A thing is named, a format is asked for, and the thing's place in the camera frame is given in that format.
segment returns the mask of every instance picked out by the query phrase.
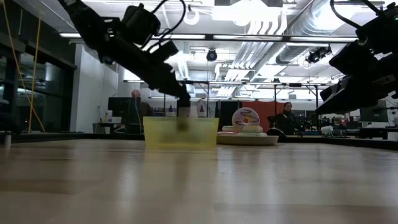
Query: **person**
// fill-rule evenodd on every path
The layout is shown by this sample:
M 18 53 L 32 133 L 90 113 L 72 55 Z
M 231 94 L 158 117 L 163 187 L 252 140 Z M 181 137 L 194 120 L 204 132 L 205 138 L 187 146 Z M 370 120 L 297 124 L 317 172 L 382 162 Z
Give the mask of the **person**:
M 133 90 L 131 92 L 131 97 L 140 98 L 141 97 L 140 91 Z M 141 113 L 142 113 L 142 116 L 154 116 L 154 111 L 152 110 L 150 105 L 146 102 L 143 102 L 142 99 L 141 99 Z
M 296 122 L 296 118 L 292 113 L 292 103 L 287 102 L 284 105 L 284 111 L 275 116 L 277 129 L 283 131 L 286 135 L 294 134 L 296 129 L 301 129 Z

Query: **yellow bin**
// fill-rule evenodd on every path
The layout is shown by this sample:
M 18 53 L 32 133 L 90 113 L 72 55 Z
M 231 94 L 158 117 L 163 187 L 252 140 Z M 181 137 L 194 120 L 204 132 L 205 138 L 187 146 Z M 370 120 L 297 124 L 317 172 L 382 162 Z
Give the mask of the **yellow bin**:
M 177 118 L 144 117 L 145 144 L 149 147 L 215 147 L 218 118 L 189 118 L 189 128 L 177 129 Z

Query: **computer monitor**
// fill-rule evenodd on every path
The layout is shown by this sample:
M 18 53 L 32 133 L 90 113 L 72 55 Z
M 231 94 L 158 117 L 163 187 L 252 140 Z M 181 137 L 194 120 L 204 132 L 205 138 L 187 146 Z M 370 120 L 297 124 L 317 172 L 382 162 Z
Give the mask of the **computer monitor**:
M 387 103 L 379 100 L 376 106 L 361 108 L 361 121 L 365 122 L 388 122 Z
M 114 117 L 122 117 L 124 124 L 140 124 L 142 126 L 141 98 L 109 97 L 108 110 Z

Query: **ceiling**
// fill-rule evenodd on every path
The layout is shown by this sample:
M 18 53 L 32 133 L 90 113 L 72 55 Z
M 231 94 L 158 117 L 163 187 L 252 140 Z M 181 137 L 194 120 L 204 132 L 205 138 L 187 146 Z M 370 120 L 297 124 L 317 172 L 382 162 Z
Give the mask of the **ceiling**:
M 48 23 L 50 26 L 54 27 L 59 32 L 76 32 L 73 28 L 73 24 L 67 15 L 67 13 L 62 9 L 57 1 L 54 0 L 14 0 L 22 7 L 26 8 L 31 13 L 38 15 L 39 12 L 42 14 L 43 20 Z M 121 3 L 110 4 L 110 1 L 119 1 Z M 128 5 L 132 4 L 131 0 L 83 0 L 89 7 L 94 9 L 99 15 L 104 17 L 122 17 L 124 11 L 128 7 Z M 155 7 L 154 3 L 158 3 L 158 1 L 140 1 L 145 6 L 146 9 L 151 10 Z M 215 0 L 202 0 L 202 1 L 185 1 L 187 5 L 191 5 L 193 12 L 189 12 L 186 18 L 188 18 L 188 22 L 183 22 L 176 30 L 176 34 L 247 34 L 250 32 L 251 24 L 247 24 L 245 26 L 239 24 L 239 21 L 223 21 L 223 16 L 218 16 L 219 19 L 215 20 L 216 13 L 219 13 L 218 10 L 220 6 L 215 6 Z M 293 0 L 285 0 L 284 5 L 290 4 L 290 2 L 294 2 Z M 297 21 L 292 22 L 292 19 L 310 2 L 310 0 L 296 0 L 296 6 L 285 8 L 282 10 L 286 14 L 287 24 L 295 24 Z M 374 18 L 374 13 L 370 11 L 368 8 L 364 6 L 350 6 L 351 8 L 346 8 L 346 6 L 342 6 L 340 12 L 343 10 L 343 13 L 348 13 L 351 15 L 351 19 L 358 24 L 365 24 L 367 21 L 370 21 Z M 192 20 L 195 16 L 195 12 L 198 12 L 199 20 L 195 25 L 189 25 L 189 20 Z M 162 29 L 172 27 L 177 21 L 180 19 L 182 13 L 182 7 L 179 2 L 175 2 L 174 0 L 170 0 L 169 3 L 165 4 L 164 8 L 160 8 L 156 16 L 159 18 L 162 24 Z M 250 14 L 261 14 L 262 11 L 256 12 L 253 9 L 241 9 L 239 8 L 238 16 L 245 17 L 250 16 Z M 325 20 L 323 24 L 320 26 L 328 26 L 329 24 L 333 24 L 339 21 L 336 17 L 331 16 L 328 20 Z M 355 36 L 355 29 L 347 24 L 340 24 L 340 26 L 336 26 L 336 29 L 331 30 L 328 34 L 322 35 L 340 35 L 340 36 Z M 242 50 L 243 42 L 228 42 L 228 41 L 175 41 L 176 46 L 184 53 L 189 55 L 189 58 L 184 59 L 184 62 L 187 63 L 188 73 L 195 72 L 195 78 L 198 77 L 198 72 L 203 71 L 203 77 L 208 77 L 208 72 L 216 72 L 217 64 L 220 63 L 228 63 L 231 64 L 236 56 L 239 54 L 240 50 Z M 248 58 L 253 57 L 256 47 L 259 47 L 260 44 L 252 46 L 252 53 L 246 52 Z M 308 51 L 315 49 L 314 47 L 309 47 L 306 51 L 302 52 L 300 55 L 294 58 L 293 61 L 289 63 L 289 66 L 283 66 L 282 70 L 278 70 L 273 73 L 271 76 L 263 75 L 261 72 L 261 67 L 270 63 L 268 60 L 265 60 L 267 55 L 270 55 L 270 51 L 275 46 L 271 46 L 268 51 L 261 52 L 261 61 L 258 61 L 255 67 L 252 69 L 254 72 L 247 72 L 246 76 L 243 75 L 240 78 L 248 78 L 252 81 L 254 80 L 253 75 L 260 79 L 255 79 L 256 82 L 268 82 L 273 78 L 280 78 L 282 82 L 329 82 L 335 83 L 338 81 L 338 77 L 342 77 L 342 75 L 337 69 L 330 67 L 328 64 L 328 60 L 332 58 L 332 55 L 327 56 L 320 62 L 311 67 L 308 67 L 308 64 L 304 62 L 304 58 L 308 55 Z M 337 53 L 344 44 L 331 44 L 330 45 L 333 53 Z M 218 53 L 218 61 L 216 62 L 207 62 L 206 61 L 206 53 L 208 49 L 216 49 Z M 168 63 L 175 67 L 175 70 L 178 71 L 178 63 L 180 63 L 181 57 L 172 57 L 168 60 Z

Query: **round white object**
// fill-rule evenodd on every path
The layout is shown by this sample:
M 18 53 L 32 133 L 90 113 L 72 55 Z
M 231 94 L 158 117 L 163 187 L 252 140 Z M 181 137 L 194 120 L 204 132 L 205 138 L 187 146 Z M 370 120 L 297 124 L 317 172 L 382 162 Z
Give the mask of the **round white object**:
M 251 108 L 240 108 L 232 116 L 232 125 L 236 132 L 242 132 L 245 126 L 259 126 L 260 117 Z

